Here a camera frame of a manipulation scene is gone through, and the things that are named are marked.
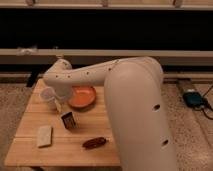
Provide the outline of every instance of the floor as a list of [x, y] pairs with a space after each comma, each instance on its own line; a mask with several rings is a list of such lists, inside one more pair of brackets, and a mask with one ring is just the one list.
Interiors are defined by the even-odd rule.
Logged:
[[[199, 84], [204, 93], [210, 85]], [[0, 170], [30, 171], [30, 168], [5, 167], [3, 162], [12, 142], [22, 113], [33, 88], [24, 83], [0, 83]], [[167, 109], [170, 129], [174, 138], [180, 171], [213, 171], [213, 121], [201, 112], [187, 108], [175, 84], [164, 84], [162, 95]], [[208, 94], [213, 102], [213, 90]], [[119, 168], [45, 168], [48, 171], [118, 171]]]

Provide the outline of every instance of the wooden table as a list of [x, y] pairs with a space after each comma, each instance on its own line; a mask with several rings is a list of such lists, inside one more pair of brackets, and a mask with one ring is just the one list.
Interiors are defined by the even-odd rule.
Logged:
[[[6, 166], [119, 166], [116, 147], [105, 111], [103, 87], [95, 87], [97, 98], [94, 106], [82, 111], [73, 110], [77, 127], [64, 128], [60, 115], [52, 111], [39, 98], [45, 87], [39, 80], [7, 154]], [[52, 146], [37, 148], [37, 130], [42, 125], [52, 125]], [[103, 147], [85, 150], [82, 143], [104, 136], [109, 142]]]

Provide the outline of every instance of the orange bowl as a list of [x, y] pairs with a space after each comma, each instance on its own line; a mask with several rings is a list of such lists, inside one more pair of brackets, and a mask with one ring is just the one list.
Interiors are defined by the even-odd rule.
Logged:
[[96, 91], [90, 86], [73, 86], [73, 96], [69, 99], [68, 104], [75, 108], [84, 108], [95, 101]]

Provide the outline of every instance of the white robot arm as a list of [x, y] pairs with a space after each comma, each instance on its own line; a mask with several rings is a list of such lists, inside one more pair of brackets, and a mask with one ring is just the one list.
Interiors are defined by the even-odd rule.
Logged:
[[127, 58], [72, 70], [60, 59], [44, 81], [62, 101], [70, 98], [71, 86], [104, 85], [123, 171], [178, 171], [161, 97], [163, 71], [156, 60]]

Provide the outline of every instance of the white cup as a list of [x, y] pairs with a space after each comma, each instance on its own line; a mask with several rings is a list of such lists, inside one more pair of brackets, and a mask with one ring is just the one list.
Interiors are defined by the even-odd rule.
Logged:
[[55, 110], [56, 104], [55, 104], [55, 92], [52, 87], [46, 87], [44, 88], [41, 93], [39, 94], [41, 100], [45, 102], [50, 109]]

